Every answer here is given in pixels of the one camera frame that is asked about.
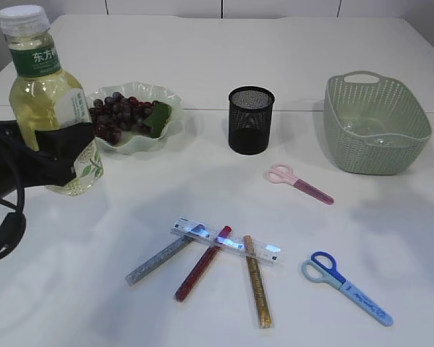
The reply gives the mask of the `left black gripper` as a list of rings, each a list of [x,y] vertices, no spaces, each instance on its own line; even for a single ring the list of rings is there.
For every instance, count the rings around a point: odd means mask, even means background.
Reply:
[[[65,128],[35,130],[39,150],[30,149],[16,121],[0,121],[0,204],[13,210],[25,206],[25,189],[58,187],[76,176],[74,161],[94,140],[89,122]]]

